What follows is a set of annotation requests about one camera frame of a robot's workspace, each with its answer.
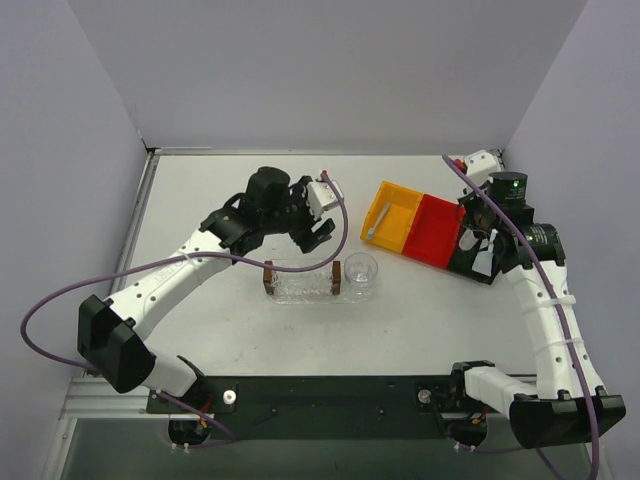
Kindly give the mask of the brown wooden tray foot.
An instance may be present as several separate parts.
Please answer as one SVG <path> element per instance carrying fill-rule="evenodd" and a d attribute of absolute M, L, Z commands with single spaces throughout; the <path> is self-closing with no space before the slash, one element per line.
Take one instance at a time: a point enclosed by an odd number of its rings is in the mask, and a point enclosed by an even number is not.
<path fill-rule="evenodd" d="M 268 296 L 273 296 L 275 293 L 274 273 L 272 267 L 272 261 L 266 261 L 263 267 L 262 282 L 264 291 Z"/>
<path fill-rule="evenodd" d="M 331 294 L 337 296 L 341 293 L 342 268 L 341 262 L 334 260 L 331 266 Z"/>

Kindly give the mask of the clear plastic cup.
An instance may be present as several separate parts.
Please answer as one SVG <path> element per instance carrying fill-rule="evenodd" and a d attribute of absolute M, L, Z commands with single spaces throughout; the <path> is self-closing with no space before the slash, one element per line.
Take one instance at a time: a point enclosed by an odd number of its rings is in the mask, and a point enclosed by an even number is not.
<path fill-rule="evenodd" d="M 344 262 L 344 276 L 350 289 L 358 295 L 369 294 L 376 285 L 378 263 L 370 254 L 357 252 Z"/>

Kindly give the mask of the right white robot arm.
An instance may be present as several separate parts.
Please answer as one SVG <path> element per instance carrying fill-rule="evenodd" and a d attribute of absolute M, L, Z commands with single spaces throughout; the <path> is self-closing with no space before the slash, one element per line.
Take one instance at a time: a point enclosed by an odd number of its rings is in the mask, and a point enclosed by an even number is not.
<path fill-rule="evenodd" d="M 464 226 L 481 236 L 475 272 L 504 274 L 519 301 L 536 382 L 471 362 L 464 392 L 505 415 L 525 449 L 587 443 L 622 420 L 626 407 L 591 363 L 573 311 L 564 247 L 553 225 L 535 222 L 527 181 L 524 173 L 492 172 L 460 203 Z"/>

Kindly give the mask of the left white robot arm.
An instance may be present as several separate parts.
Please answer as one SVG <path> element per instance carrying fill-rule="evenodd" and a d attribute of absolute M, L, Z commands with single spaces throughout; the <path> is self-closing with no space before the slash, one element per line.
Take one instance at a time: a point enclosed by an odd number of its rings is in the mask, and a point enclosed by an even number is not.
<path fill-rule="evenodd" d="M 146 339 L 194 290 L 245 262 L 266 236 L 286 234 L 304 254 L 330 240 L 335 223 L 323 215 L 343 206 L 342 191 L 327 173 L 291 182 L 278 168 L 259 168 L 172 257 L 108 298 L 90 296 L 80 305 L 78 352 L 119 393 L 160 389 L 179 409 L 196 410 L 205 398 L 201 372 L 181 356 L 153 352 Z"/>

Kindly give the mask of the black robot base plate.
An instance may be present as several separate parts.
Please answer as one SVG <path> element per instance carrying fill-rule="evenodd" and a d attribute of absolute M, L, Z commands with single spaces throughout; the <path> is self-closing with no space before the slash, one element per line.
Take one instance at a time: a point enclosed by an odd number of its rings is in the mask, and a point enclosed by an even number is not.
<path fill-rule="evenodd" d="M 181 400 L 219 421 L 214 439 L 440 439 L 488 409 L 460 386 L 452 375 L 209 376 Z"/>

